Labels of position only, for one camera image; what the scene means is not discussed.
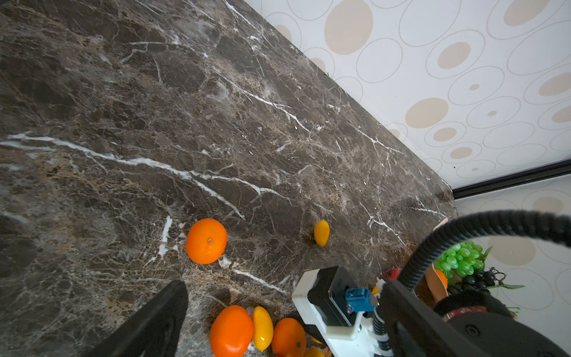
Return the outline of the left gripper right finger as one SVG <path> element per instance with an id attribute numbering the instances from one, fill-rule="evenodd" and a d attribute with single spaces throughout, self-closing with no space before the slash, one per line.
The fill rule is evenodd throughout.
<path id="1" fill-rule="evenodd" d="M 382 318 L 394 356 L 486 356 L 396 280 L 381 294 Z"/>

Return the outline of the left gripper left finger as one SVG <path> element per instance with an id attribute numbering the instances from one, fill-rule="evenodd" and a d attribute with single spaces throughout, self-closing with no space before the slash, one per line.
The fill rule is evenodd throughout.
<path id="1" fill-rule="evenodd" d="M 174 356 L 188 308 L 185 282 L 174 280 L 88 356 Z"/>

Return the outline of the pink scalloped fruit bowl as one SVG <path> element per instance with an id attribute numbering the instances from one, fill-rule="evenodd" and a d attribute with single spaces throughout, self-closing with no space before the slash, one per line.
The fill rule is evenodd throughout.
<path id="1" fill-rule="evenodd" d="M 436 268 L 434 264 L 432 264 L 425 273 L 425 279 L 434 300 L 436 302 L 440 302 L 444 298 L 448 297 L 448 289 L 444 288 L 435 270 Z"/>

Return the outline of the fake orange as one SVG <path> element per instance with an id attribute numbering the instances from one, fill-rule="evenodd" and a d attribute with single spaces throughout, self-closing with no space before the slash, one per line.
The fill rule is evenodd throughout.
<path id="1" fill-rule="evenodd" d="M 439 269 L 436 269 L 435 272 L 436 272 L 438 278 L 440 279 L 440 281 L 442 282 L 444 288 L 447 289 L 448 288 L 448 279 L 445 276 L 445 273 L 440 271 Z"/>
<path id="2" fill-rule="evenodd" d="M 241 357 L 250 345 L 254 325 L 246 309 L 229 306 L 214 321 L 210 344 L 215 357 Z"/>
<path id="3" fill-rule="evenodd" d="M 284 318 L 274 329 L 272 352 L 279 357 L 304 357 L 306 332 L 294 318 Z"/>
<path id="4" fill-rule="evenodd" d="M 228 233 L 223 224 L 210 218 L 199 220 L 187 235 L 187 255 L 194 263 L 208 265 L 220 259 L 227 242 Z"/>

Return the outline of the black fake grape bunch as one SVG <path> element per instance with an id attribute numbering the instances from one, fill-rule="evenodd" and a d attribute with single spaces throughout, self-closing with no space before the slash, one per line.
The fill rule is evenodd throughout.
<path id="1" fill-rule="evenodd" d="M 492 289 L 518 290 L 524 287 L 525 285 L 507 284 L 506 273 L 495 268 L 490 268 L 488 271 L 477 269 L 473 275 L 467 275 L 449 286 L 448 294 L 457 295 L 465 291 L 479 291 L 490 295 Z"/>

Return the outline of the green fake grape bunch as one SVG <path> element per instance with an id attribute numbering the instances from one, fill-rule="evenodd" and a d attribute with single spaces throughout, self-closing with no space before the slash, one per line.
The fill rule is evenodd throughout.
<path id="1" fill-rule="evenodd" d="M 441 254 L 433 263 L 433 267 L 447 279 L 480 274 L 484 272 L 491 250 L 472 241 L 461 242 Z"/>

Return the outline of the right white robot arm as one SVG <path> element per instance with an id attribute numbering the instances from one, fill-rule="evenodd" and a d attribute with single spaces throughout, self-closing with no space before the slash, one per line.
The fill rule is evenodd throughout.
<path id="1" fill-rule="evenodd" d="M 395 281 L 385 284 L 374 310 L 373 332 L 395 356 L 566 356 L 546 336 L 516 321 L 492 297 L 505 273 L 477 268 L 450 286 L 433 309 L 413 296 L 428 269 L 449 248 L 472 238 L 528 237 L 570 246 L 570 218 L 537 211 L 486 211 L 437 228 L 412 254 Z"/>

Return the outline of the fake strawberry by grapes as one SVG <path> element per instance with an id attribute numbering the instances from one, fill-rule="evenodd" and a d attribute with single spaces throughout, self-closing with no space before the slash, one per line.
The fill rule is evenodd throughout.
<path id="1" fill-rule="evenodd" d="M 400 275 L 401 270 L 400 269 L 393 269 L 389 275 L 389 279 L 391 280 L 396 280 L 398 278 L 398 276 Z"/>

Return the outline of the yellow fake mango middle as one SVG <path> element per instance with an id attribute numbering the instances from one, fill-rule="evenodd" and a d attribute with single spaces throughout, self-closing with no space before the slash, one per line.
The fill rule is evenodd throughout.
<path id="1" fill-rule="evenodd" d="M 305 352 L 304 357 L 325 357 L 325 354 L 321 349 L 312 347 Z"/>

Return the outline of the yellow fake mango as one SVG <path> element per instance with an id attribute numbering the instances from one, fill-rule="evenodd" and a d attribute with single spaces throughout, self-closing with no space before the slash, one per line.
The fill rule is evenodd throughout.
<path id="1" fill-rule="evenodd" d="M 330 226 L 328 222 L 325 220 L 319 221 L 314 227 L 313 236 L 315 242 L 320 247 L 324 247 L 330 238 Z"/>
<path id="2" fill-rule="evenodd" d="M 265 308 L 257 306 L 254 309 L 252 321 L 254 326 L 252 341 L 255 348 L 263 352 L 272 344 L 274 336 L 272 317 Z"/>
<path id="3" fill-rule="evenodd" d="M 325 354 L 321 349 L 312 347 L 305 352 L 304 357 L 325 357 Z"/>

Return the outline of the yellow fake mango front left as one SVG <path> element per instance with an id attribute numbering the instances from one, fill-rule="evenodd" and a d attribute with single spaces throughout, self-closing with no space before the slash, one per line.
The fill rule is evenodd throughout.
<path id="1" fill-rule="evenodd" d="M 257 306 L 254 309 L 252 321 L 254 326 L 252 341 L 255 348 L 263 352 L 272 344 L 274 336 L 272 317 L 265 308 Z"/>

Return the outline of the yellow fake mango far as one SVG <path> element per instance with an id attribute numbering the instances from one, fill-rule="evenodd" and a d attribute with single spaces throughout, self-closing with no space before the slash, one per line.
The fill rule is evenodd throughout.
<path id="1" fill-rule="evenodd" d="M 319 221 L 314 227 L 313 236 L 315 242 L 320 247 L 324 247 L 330 238 L 330 226 L 328 222 L 325 220 Z"/>

